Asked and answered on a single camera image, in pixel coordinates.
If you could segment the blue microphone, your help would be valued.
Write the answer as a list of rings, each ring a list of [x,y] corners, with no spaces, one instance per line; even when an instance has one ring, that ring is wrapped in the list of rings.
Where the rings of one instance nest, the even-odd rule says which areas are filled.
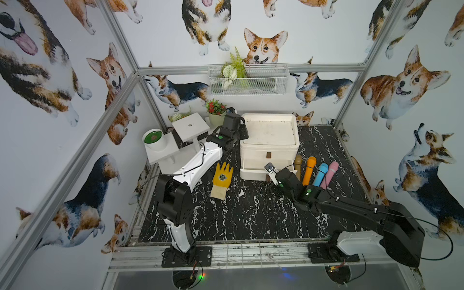
[[[329,169],[329,166],[326,164],[326,163],[322,163],[319,165],[318,169],[317,169],[317,175],[313,181],[313,186],[315,187],[320,187],[321,184],[322,184],[322,181],[326,175],[326,173],[328,172],[328,169]]]

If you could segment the orange microphone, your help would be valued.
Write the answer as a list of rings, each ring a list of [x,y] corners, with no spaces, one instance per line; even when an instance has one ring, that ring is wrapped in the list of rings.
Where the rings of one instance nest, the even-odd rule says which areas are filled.
[[[307,163],[306,163],[306,169],[304,172],[303,181],[302,181],[303,186],[309,185],[311,181],[312,173],[313,173],[313,170],[316,164],[317,164],[317,159],[315,157],[308,158]]]

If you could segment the gold microphone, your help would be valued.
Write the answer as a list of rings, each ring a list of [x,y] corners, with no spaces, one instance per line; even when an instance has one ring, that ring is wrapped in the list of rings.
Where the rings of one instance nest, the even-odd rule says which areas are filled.
[[[296,171],[296,177],[299,181],[301,181],[302,163],[303,163],[302,156],[296,155],[296,158],[294,160],[294,169]]]

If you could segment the white drawer cabinet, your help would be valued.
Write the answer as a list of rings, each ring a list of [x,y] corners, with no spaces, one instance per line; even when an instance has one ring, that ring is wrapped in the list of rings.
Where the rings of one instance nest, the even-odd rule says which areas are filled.
[[[242,117],[249,137],[240,141],[240,177],[266,181],[268,163],[276,170],[296,173],[293,164],[300,146],[296,116],[246,113]]]

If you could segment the pink microphone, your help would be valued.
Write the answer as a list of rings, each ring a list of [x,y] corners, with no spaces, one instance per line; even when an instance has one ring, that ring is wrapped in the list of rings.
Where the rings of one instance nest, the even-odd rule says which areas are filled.
[[[329,167],[328,167],[328,170],[325,174],[325,177],[323,179],[323,181],[321,182],[321,188],[323,188],[324,190],[326,190],[328,188],[328,185],[330,184],[330,182],[332,181],[335,173],[337,172],[339,168],[339,163],[337,161],[333,161]]]

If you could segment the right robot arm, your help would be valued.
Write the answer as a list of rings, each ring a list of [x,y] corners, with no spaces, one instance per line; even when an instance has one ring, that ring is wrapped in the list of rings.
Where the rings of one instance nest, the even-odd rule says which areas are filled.
[[[305,187],[288,169],[268,169],[267,174],[296,207],[355,222],[379,234],[379,245],[394,261],[408,267],[420,265],[425,231],[403,205],[368,204],[335,196],[321,187]]]

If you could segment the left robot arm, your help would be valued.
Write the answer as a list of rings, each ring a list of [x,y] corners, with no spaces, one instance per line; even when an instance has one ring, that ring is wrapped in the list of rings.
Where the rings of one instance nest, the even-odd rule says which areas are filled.
[[[206,138],[199,152],[174,174],[158,176],[155,187],[155,205],[159,217],[167,225],[172,247],[180,253],[189,253],[195,246],[191,224],[193,217],[192,192],[212,166],[212,197],[224,198],[232,183],[234,167],[219,161],[242,140],[249,137],[245,119],[234,108],[228,108],[222,126]]]

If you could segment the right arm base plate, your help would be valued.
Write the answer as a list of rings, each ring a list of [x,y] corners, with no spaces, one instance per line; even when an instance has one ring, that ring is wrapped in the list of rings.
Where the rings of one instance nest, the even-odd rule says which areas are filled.
[[[307,245],[308,257],[312,263],[359,262],[359,255],[348,256],[337,246],[329,243],[310,243]]]

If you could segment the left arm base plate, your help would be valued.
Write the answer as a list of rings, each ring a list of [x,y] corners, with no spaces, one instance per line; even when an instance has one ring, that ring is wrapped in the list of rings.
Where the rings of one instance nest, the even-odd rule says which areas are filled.
[[[211,265],[213,248],[211,246],[194,246],[183,253],[173,246],[166,248],[162,255],[162,268],[192,267],[194,264],[202,267]]]

